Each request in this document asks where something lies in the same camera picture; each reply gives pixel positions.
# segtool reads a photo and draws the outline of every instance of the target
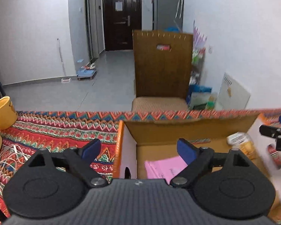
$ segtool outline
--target red patterned tablecloth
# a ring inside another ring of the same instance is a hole
[[[1,151],[12,152],[10,145],[19,145],[23,152],[32,155],[39,148],[48,148],[51,152],[82,147],[90,140],[98,138],[102,142],[101,154],[91,167],[107,180],[112,179],[115,144],[119,120],[149,121],[166,119],[230,118],[256,113],[264,113],[276,119],[281,109],[276,110],[241,110],[241,111],[178,111],[178,112],[18,112],[15,124],[7,130],[0,131],[3,138]],[[21,167],[19,159],[17,169]],[[0,186],[10,180],[14,172],[2,169]],[[8,211],[2,200],[0,189],[0,209],[7,215]]]

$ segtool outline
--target gray refrigerator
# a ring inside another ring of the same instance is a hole
[[[180,6],[177,18],[175,17],[177,11],[178,0],[152,0],[153,4],[153,30],[170,30],[171,28],[178,28],[182,31],[183,22],[183,7],[180,18]]]

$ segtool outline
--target front door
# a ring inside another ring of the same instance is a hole
[[[132,30],[141,29],[141,0],[103,0],[106,51],[133,49]]]

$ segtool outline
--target open box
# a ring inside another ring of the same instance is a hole
[[[198,140],[196,147],[207,146],[215,152],[227,153],[231,146],[226,138],[236,132],[247,132],[258,115],[226,119],[160,120],[150,122],[120,121],[114,178],[146,179],[145,161],[157,161],[178,156],[177,141]],[[268,177],[260,157],[252,160]],[[279,205],[276,195],[271,214]]]

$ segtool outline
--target floor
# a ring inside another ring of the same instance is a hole
[[[103,53],[93,80],[4,87],[18,111],[130,111],[134,96],[133,51]]]

